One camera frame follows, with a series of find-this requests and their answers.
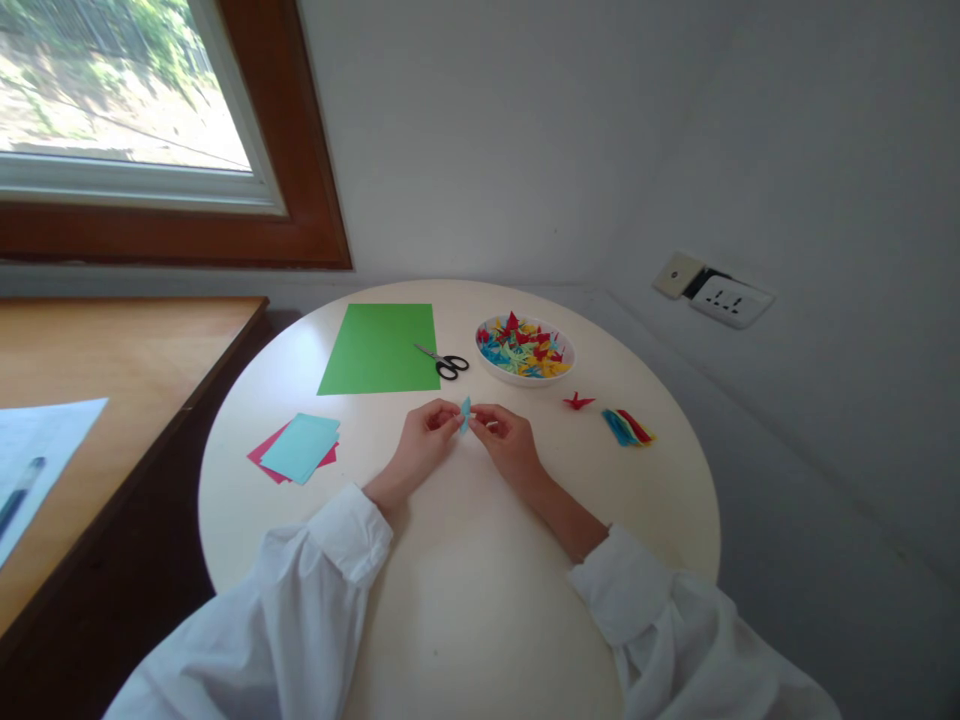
bowl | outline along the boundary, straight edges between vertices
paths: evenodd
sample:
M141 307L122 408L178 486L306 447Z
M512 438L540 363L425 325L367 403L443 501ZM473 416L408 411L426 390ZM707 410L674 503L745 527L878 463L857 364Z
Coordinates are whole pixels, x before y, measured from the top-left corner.
M516 313L516 317L520 320L521 328L523 326L532 326L532 328L540 328L541 333L549 333L551 340L557 344L557 347L560 349L560 352L563 354L564 364L569 365L569 369L560 375L555 375L554 377L527 377L524 375L517 375L516 373L510 372L509 370L504 370L502 367L492 362L483 354L483 345L481 339L481 333L483 330L486 330L487 333L492 334L497 327L497 321L500 321L500 327L506 327L507 322L510 319L510 313L505 315L494 315L491 318L484 320L480 325L477 326L476 332L474 333L474 347L477 349L477 355L480 356L480 364L486 369L497 380L501 380L509 385L517 385L518 387L547 387L548 385L553 385L560 382L565 377L567 377L571 372L573 372L574 367L577 364L577 351L573 346L573 343L570 341L570 338L564 334L556 325L546 322L545 320L540 320L539 318L530 317L529 315L523 315Z

black pen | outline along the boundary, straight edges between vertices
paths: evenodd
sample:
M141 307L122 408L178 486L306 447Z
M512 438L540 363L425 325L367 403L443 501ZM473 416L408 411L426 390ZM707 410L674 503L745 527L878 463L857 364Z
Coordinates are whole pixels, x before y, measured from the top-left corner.
M27 496L27 493L30 492L30 489L37 481L46 464L46 458L34 458L30 461L30 464L27 465L27 469L23 471L23 477L20 478L20 483L17 485L17 488L10 497L7 498L7 501L3 504L3 509L0 509L0 538L3 537L4 531L10 524L10 521L13 520L13 516L17 514L17 510L20 509L20 504Z

electrical outlet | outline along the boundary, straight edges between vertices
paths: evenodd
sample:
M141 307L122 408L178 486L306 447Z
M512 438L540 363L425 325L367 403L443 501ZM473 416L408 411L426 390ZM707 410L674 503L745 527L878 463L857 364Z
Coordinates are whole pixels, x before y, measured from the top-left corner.
M730 278L714 275L704 283L690 304L714 320L745 328L770 307L773 295Z
M704 267L699 260L675 252L670 262L653 281L653 286L668 298L676 300Z

pink paper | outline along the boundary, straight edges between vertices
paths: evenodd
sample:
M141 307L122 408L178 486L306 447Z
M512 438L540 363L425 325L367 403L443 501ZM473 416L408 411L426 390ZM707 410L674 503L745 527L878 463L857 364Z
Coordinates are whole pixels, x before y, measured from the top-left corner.
M263 458L267 450L270 449L270 446L272 446L277 441L277 438L283 434L283 431L287 429L287 425L284 425L282 428L277 430L273 435L271 435L266 440L264 440L260 445L258 445L256 449L254 449L249 455L247 455L247 457L250 458L253 464L256 465L258 468L260 468L261 470L263 470L267 475L269 475L273 479L273 481L277 483L277 485L280 485L281 483L285 483L285 482L292 482L292 481L290 480L290 478L284 477L280 473L275 472L270 468L265 468L263 465L260 464L260 460ZM317 467L323 467L324 465L329 465L330 463L337 461L337 445L339 444L340 443L335 443L334 446L330 448L330 452L328 452L324 456L323 460L320 461L320 464L317 465Z

red origami crane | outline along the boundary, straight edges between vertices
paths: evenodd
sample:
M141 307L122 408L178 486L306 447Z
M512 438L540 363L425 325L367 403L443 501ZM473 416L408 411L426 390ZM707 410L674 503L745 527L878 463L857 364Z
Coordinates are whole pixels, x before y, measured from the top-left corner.
M583 398L583 399L581 400L581 399L580 399L580 393L578 393L578 392L575 392L575 393L573 394L573 399L572 399L572 400L568 400L567 398L564 398L564 399L563 399L563 401L564 401L565 403L567 403L570 407L572 407L574 410L579 410L579 409L582 408L584 405L589 405L589 404L592 403L594 400L596 400L596 398Z

